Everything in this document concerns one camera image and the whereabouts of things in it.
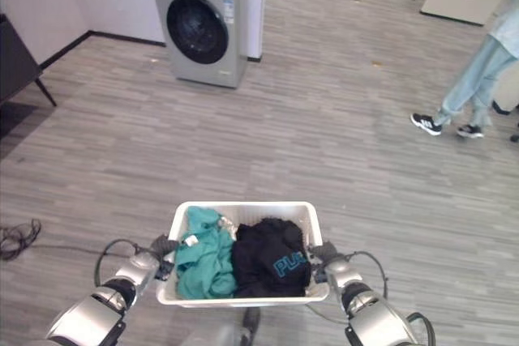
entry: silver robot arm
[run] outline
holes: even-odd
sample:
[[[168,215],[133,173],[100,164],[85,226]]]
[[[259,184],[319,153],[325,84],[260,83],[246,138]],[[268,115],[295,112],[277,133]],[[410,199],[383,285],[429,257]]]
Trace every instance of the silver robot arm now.
[[[162,257],[176,246],[164,242],[165,237],[159,237],[152,250],[130,257],[115,276],[61,312],[44,340],[26,346],[114,346],[126,327],[124,315],[155,278]]]
[[[419,346],[410,321],[422,319],[427,328],[429,345],[435,344],[431,323],[421,314],[402,316],[380,294],[364,283],[349,259],[338,254],[326,242],[312,252],[324,261],[323,269],[328,283],[341,301],[348,318],[345,329],[351,346]]]

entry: wood-grain floor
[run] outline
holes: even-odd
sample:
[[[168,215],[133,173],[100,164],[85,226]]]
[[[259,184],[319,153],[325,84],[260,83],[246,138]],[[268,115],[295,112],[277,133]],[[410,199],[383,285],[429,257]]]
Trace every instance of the wood-grain floor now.
[[[57,109],[36,87],[15,99],[39,109],[2,140],[2,223],[39,218],[40,243],[100,250],[116,237],[150,242],[186,200],[306,200],[325,238],[380,259],[391,302],[427,315],[438,345],[516,346],[517,116],[494,116],[476,141],[410,124],[412,111],[434,111],[485,34],[419,7],[267,0],[263,61],[236,91],[177,81],[163,48],[89,38],[42,78]],[[33,249],[3,263],[2,342],[43,335],[92,287],[94,261]],[[341,315],[332,297],[316,308]],[[149,290],[122,344],[179,345],[239,312],[161,306]],[[304,307],[278,307],[263,311],[256,344],[346,340]]]

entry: laundry basket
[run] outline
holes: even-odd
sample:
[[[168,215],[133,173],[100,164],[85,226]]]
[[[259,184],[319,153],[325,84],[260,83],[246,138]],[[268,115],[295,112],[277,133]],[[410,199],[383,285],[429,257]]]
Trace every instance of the laundry basket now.
[[[236,226],[253,225],[264,217],[276,217],[293,221],[302,231],[305,247],[322,245],[323,241],[315,208],[306,202],[187,202],[181,204],[175,212],[169,239],[178,241],[187,230],[187,208],[197,206],[211,208]],[[316,284],[312,279],[305,297],[262,297],[239,299],[204,299],[182,300],[177,296],[177,275],[173,271],[167,281],[161,281],[157,287],[157,300],[164,305],[182,307],[260,307],[266,305],[300,305],[324,300],[329,294],[328,284]]]

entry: washing machine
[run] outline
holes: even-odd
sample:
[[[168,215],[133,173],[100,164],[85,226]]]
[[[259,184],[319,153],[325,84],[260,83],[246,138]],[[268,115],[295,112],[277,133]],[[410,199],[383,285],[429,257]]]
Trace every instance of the washing machine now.
[[[247,67],[247,0],[156,0],[174,75],[237,88]]]

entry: light blue pants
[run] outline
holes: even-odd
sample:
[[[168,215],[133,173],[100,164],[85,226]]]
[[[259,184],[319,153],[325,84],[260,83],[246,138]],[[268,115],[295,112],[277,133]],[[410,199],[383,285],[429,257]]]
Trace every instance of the light blue pants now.
[[[517,61],[493,36],[487,35],[478,52],[461,73],[433,118],[436,125],[451,122],[463,105],[470,100],[473,107],[471,126],[489,126],[488,108],[494,96],[495,81],[499,74]]]

